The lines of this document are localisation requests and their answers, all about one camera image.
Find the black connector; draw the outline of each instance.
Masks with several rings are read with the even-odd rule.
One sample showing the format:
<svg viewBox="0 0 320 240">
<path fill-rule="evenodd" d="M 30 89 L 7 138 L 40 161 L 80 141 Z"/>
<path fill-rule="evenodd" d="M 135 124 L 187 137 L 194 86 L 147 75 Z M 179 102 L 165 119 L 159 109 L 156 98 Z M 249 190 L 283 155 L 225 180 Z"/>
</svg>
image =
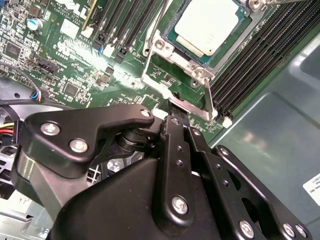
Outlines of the black connector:
<svg viewBox="0 0 320 240">
<path fill-rule="evenodd" d="M 3 134 L 1 140 L 1 146 L 16 146 L 19 144 L 19 136 L 22 130 L 24 122 L 21 120 L 14 121 L 13 135 Z"/>
</svg>

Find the black arm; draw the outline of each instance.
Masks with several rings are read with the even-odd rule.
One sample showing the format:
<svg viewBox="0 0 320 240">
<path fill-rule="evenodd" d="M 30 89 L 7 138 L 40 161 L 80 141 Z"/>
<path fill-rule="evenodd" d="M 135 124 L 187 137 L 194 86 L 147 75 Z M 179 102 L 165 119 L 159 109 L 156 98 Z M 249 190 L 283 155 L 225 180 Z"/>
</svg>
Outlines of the black arm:
<svg viewBox="0 0 320 240">
<path fill-rule="evenodd" d="M 210 149 L 186 112 L 169 112 L 162 121 L 121 105 L 26 119 L 12 179 L 48 209 L 48 239 L 312 239 L 229 149 Z M 145 158 L 88 188 L 91 165 L 135 151 Z"/>
</svg>

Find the motherboard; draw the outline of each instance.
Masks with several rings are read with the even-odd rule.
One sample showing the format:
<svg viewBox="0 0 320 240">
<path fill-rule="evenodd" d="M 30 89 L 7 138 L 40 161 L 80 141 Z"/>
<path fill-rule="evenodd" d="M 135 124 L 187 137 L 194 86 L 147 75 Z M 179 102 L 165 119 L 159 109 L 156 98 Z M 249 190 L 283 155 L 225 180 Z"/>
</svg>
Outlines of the motherboard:
<svg viewBox="0 0 320 240">
<path fill-rule="evenodd" d="M 169 98 L 209 142 L 319 32 L 319 12 L 317 0 L 0 0 L 0 60 L 73 108 Z"/>
</svg>

